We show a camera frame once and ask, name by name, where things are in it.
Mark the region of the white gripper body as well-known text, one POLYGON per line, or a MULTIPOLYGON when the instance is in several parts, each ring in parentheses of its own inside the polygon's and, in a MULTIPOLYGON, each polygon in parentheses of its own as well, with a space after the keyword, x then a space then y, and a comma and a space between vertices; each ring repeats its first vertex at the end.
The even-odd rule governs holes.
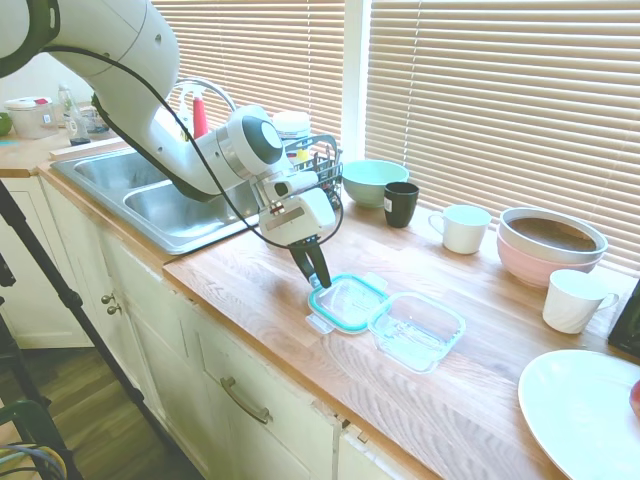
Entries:
POLYGON ((327 194, 313 188, 260 209, 258 225, 269 242, 289 246, 330 232, 335 213, 327 194))

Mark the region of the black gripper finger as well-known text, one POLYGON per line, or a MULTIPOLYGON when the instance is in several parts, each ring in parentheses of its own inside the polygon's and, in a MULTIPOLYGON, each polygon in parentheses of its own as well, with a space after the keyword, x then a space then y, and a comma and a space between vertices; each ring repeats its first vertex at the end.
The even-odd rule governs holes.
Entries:
POLYGON ((317 241, 309 243, 307 257, 311 261, 314 273, 321 286, 328 289, 331 286, 331 276, 321 246, 317 241))
POLYGON ((294 263, 305 277, 309 284, 313 284, 313 276, 315 275, 315 267, 309 256, 309 246, 307 244, 293 244, 289 246, 289 251, 294 263))

